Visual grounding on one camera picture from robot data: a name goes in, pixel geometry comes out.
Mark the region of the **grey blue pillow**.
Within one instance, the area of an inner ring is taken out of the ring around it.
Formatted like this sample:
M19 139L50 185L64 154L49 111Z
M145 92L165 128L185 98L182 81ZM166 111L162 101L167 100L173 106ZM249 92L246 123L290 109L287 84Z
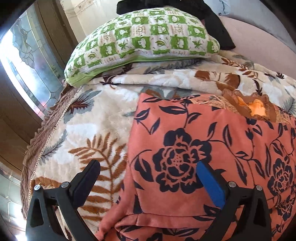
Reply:
M204 3L219 16L229 15L231 11L230 2L228 0L204 0Z

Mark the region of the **orange floral garment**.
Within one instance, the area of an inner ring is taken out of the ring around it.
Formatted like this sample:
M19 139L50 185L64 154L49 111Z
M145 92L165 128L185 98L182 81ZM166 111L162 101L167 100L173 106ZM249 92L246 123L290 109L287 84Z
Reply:
M259 185L271 237L295 229L295 117L265 96L139 97L117 202L98 240L200 240L220 210L197 177L208 163L243 188Z

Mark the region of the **cream leaf-pattern blanket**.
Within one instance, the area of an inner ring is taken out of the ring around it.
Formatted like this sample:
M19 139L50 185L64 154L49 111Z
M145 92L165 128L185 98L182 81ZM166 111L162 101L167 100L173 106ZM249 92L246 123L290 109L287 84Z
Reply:
M101 174L79 213L88 227L98 225L117 200L125 175L127 142L141 93L153 99L207 93L225 107L224 89L266 94L280 117L295 115L295 58L267 69L232 51L209 59L129 63L101 73L79 88L67 85L31 140L21 180L22 214L27 216L34 186L56 188L93 159Z

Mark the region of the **green white checkered pillow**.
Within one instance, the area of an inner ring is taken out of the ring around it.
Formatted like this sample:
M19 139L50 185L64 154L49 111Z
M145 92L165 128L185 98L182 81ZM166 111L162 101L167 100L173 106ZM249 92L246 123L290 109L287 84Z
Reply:
M210 58L220 50L195 16L173 7L142 9L99 26L72 52L66 82L80 87L95 76L134 62Z

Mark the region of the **black garment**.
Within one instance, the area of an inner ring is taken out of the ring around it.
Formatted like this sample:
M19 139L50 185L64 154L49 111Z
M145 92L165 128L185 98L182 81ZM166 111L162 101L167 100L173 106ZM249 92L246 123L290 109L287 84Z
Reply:
M157 7L172 6L181 11L189 13L202 21L208 33L220 44L221 50L233 50L235 44L219 17L203 0L127 0L119 1L116 13L119 15Z

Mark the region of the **brown door stained glass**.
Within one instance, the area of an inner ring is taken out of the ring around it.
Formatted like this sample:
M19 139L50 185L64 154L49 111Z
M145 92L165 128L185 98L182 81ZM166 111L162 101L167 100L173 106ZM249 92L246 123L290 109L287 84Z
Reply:
M25 240L23 159L63 90L77 39L67 1L1 1L1 230Z

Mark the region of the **pink bolster pillow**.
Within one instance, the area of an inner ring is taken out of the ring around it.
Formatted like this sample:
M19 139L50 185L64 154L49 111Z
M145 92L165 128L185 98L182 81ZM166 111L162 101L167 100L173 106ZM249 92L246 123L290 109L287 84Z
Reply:
M295 52L287 45L248 23L224 16L220 20L236 46L235 53L295 79Z

